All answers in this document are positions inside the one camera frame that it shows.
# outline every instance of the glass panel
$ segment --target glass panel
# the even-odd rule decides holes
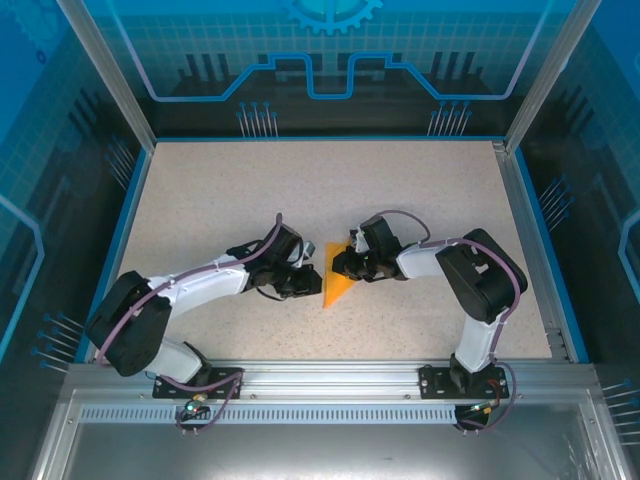
[[[456,136],[506,132],[573,3],[88,7],[160,136]]]
[[[638,4],[602,2],[522,144],[543,235],[605,387],[640,383],[638,25]],[[621,431],[637,430],[627,418]]]
[[[0,471],[17,479],[77,348],[58,313],[87,317],[140,145],[56,3],[0,3]]]

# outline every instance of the beige work surface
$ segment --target beige work surface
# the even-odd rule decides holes
[[[433,239],[487,230],[526,273],[490,142],[298,141],[160,143],[151,162],[121,271],[187,270],[263,238],[277,212],[317,246],[384,209],[427,222]],[[402,243],[424,237],[388,216]],[[168,336],[211,358],[448,358],[464,312],[444,277],[356,284],[330,309],[322,295],[274,302],[257,292],[215,300],[173,321]],[[549,357],[532,288],[500,340],[504,358]]]

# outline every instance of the metal base plate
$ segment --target metal base plate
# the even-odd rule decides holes
[[[496,380],[501,385],[501,399],[509,398],[509,386],[506,383],[504,369],[494,367],[479,373],[482,373],[483,377],[476,379],[477,387],[463,395],[451,380],[449,367],[425,365],[418,370],[420,398],[423,400],[493,400],[496,397],[496,392],[487,383],[489,380]]]
[[[242,368],[212,368],[211,374],[209,375],[208,385],[219,382],[225,378],[228,378],[230,375],[234,373],[242,372]],[[233,386],[233,382],[226,383],[215,390],[207,392],[207,399],[209,400],[224,400],[229,395],[229,391]],[[236,389],[235,393],[231,396],[232,399],[240,398],[240,391],[242,389],[242,385],[239,385]],[[179,388],[174,387],[173,385],[165,382],[161,378],[157,378],[155,384],[153,386],[153,398],[163,398],[163,399],[185,399],[188,400],[193,397],[193,392],[186,392],[184,390],[180,390]]]

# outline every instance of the orange triangle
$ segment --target orange triangle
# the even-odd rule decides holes
[[[339,253],[344,252],[350,244],[350,240],[345,243],[327,243],[324,272],[324,304],[322,308],[329,308],[356,283],[355,280],[331,270],[333,259]]]

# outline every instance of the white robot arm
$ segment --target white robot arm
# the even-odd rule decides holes
[[[351,246],[333,260],[336,273],[366,282],[447,278],[466,313],[451,356],[451,380],[461,393],[472,389],[481,372],[492,368],[502,319],[527,289],[524,273],[482,229],[459,239],[403,247],[382,216],[374,215],[350,233]]]
[[[266,295],[260,290],[266,285],[278,300],[320,293],[322,278],[313,265],[304,264],[314,250],[288,226],[276,225],[265,240],[230,248],[188,272],[150,278],[125,273],[87,323],[86,333],[122,376],[147,371],[194,387],[207,385],[211,366],[191,345],[165,338],[167,324],[219,297],[252,289]],[[135,307],[145,296],[144,306]],[[138,311],[118,327],[134,308]]]

